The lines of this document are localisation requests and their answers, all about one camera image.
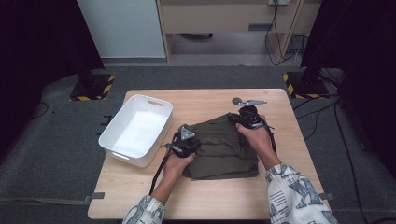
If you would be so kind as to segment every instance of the hand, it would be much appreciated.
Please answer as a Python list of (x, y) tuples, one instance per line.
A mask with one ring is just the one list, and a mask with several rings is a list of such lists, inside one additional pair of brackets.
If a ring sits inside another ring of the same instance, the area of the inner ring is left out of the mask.
[(183, 173), (184, 168), (194, 160), (194, 156), (195, 153), (192, 153), (187, 158), (179, 158), (175, 154), (170, 155), (163, 167), (163, 179), (158, 187), (151, 193), (151, 196), (165, 205), (178, 178)]
[(179, 178), (186, 166), (194, 160), (194, 157), (195, 153), (190, 154), (187, 158), (179, 158), (175, 154), (170, 155), (168, 161), (163, 167), (163, 175)]
[(275, 165), (282, 163), (273, 151), (270, 135), (264, 127), (257, 129), (247, 129), (239, 123), (236, 123), (235, 126), (238, 132), (246, 137), (251, 147), (256, 150), (257, 155), (259, 156), (266, 170), (269, 170)]
[(270, 135), (264, 127), (257, 129), (247, 129), (242, 124), (236, 123), (236, 129), (238, 132), (243, 134), (250, 145), (256, 150), (263, 150), (265, 148), (271, 148)]

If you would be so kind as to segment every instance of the person's right hand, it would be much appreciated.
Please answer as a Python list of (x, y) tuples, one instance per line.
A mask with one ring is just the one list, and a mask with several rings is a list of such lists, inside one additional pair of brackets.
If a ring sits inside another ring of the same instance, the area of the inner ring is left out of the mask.
[(170, 155), (163, 167), (163, 176), (178, 178), (183, 173), (184, 168), (194, 160), (194, 157), (195, 153), (190, 154), (187, 158), (179, 158), (175, 154)]
[(265, 130), (264, 127), (257, 129), (247, 129), (239, 123), (236, 123), (235, 126), (238, 132), (246, 137), (250, 143), (250, 146), (256, 150), (257, 155), (259, 156), (266, 170), (269, 170), (275, 165), (282, 163), (273, 151), (270, 134), (267, 132), (267, 130)]
[(263, 150), (264, 148), (268, 148), (268, 147), (271, 148), (270, 135), (265, 130), (264, 127), (261, 126), (257, 129), (247, 129), (242, 124), (239, 123), (236, 123), (235, 126), (238, 132), (240, 132), (246, 137), (250, 145), (256, 151)]

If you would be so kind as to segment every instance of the white plastic basket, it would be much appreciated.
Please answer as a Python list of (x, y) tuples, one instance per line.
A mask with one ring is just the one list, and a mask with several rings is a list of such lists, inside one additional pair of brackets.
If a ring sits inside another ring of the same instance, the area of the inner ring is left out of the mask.
[(172, 113), (169, 102), (134, 95), (107, 125), (99, 145), (116, 159), (146, 167), (172, 125)]

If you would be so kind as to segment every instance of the small metal object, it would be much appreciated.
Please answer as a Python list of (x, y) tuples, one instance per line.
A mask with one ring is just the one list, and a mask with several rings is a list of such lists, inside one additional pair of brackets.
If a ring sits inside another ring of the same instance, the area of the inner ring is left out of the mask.
[(183, 141), (195, 136), (195, 133), (190, 132), (184, 126), (181, 127), (180, 131), (181, 131), (181, 140)]
[(241, 106), (249, 106), (249, 105), (263, 105), (263, 104), (267, 104), (267, 102), (260, 100), (246, 100), (245, 102), (243, 102), (241, 98), (235, 97), (233, 98), (233, 104), (241, 105)]

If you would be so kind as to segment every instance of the person's left hand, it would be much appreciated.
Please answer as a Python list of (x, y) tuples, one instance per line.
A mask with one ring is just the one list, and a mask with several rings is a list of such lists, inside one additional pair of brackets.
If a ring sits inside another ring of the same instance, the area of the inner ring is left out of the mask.
[(194, 160), (194, 157), (195, 153), (190, 154), (187, 158), (179, 158), (175, 154), (170, 155), (168, 161), (163, 167), (163, 176), (179, 178), (186, 166)]

